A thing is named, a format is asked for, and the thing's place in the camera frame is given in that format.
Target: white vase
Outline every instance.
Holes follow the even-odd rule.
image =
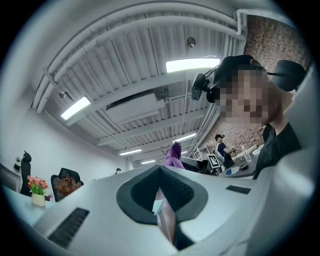
[[[40,207],[46,206],[45,195],[44,194],[39,195],[39,194],[32,193],[31,203],[34,204],[35,206],[40,206]]]

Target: brick wall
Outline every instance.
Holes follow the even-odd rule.
[[[248,37],[244,54],[253,56],[269,72],[273,72],[277,60],[290,60],[300,63],[305,69],[311,63],[311,55],[304,45],[299,33],[290,26],[281,22],[248,15]],[[227,146],[235,145],[240,153],[241,146],[250,148],[263,143],[263,127],[257,126],[250,129],[237,129],[232,124],[218,118],[208,135],[200,144],[200,148],[209,146],[210,152],[216,147],[216,134],[223,134],[223,141]]]

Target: ceiling beam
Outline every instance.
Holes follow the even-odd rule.
[[[191,144],[192,144],[192,140],[181,142],[182,152],[186,151],[190,147]],[[171,147],[171,145],[168,145],[167,147],[162,148],[162,151],[166,152],[168,149],[170,149],[170,147]],[[164,156],[164,153],[162,151],[160,149],[158,149],[155,151],[134,155],[130,158],[130,160],[131,161],[137,161],[137,160],[142,160],[142,159],[146,160],[146,159],[158,157],[161,155]]]
[[[176,71],[172,73],[157,75],[152,78],[142,80],[128,86],[122,87],[112,93],[100,97],[92,102],[82,110],[74,114],[67,122],[67,126],[71,126],[86,115],[93,113],[94,111],[105,108],[107,105],[124,99],[128,96],[138,94],[147,90],[158,88],[160,86],[170,85],[178,82],[195,79],[197,73],[205,73],[209,68],[195,68],[183,71]]]
[[[147,143],[144,145],[130,147],[130,148],[127,148],[126,150],[119,150],[118,153],[121,154],[121,153],[125,153],[128,151],[134,151],[134,150],[150,151],[151,149],[159,149],[163,146],[171,145],[174,140],[180,139],[184,136],[189,136],[191,134],[196,133],[197,131],[198,130],[193,130],[193,131],[186,132],[183,135],[176,135],[173,137],[165,138],[165,139],[158,140],[158,141],[151,142],[151,143]],[[194,138],[196,138],[196,136],[187,138],[186,140],[183,140],[183,142],[193,140]]]
[[[184,121],[191,121],[194,119],[202,118],[207,112],[207,109],[201,109],[198,111],[190,112],[184,115]],[[162,128],[171,127],[176,124],[182,123],[183,115],[178,115],[172,118],[168,118],[162,121],[154,122],[149,125],[144,125],[135,129],[127,130],[124,132],[120,132],[118,134],[108,136],[106,138],[101,138],[97,142],[97,146],[102,146],[106,144],[110,144],[116,142],[118,140],[129,139],[138,135],[142,135],[145,133],[150,133],[153,131],[159,131]]]

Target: potted plant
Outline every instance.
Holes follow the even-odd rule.
[[[66,175],[59,179],[57,185],[55,186],[57,193],[60,197],[64,198],[70,195],[72,192],[80,188],[82,184],[80,182],[76,182],[73,177]]]
[[[28,176],[28,188],[32,191],[31,203],[35,206],[44,207],[46,205],[45,190],[48,184],[44,179],[39,177]]]
[[[20,159],[20,157],[17,156],[15,158],[15,164],[14,164],[13,167],[14,167],[14,169],[20,171],[20,167],[21,167],[21,159]]]

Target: black vent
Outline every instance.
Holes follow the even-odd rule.
[[[226,188],[226,190],[231,190],[234,192],[238,192],[238,193],[247,195],[247,194],[249,194],[251,188],[230,185]]]
[[[67,248],[82,226],[89,211],[76,208],[48,237],[55,244]]]

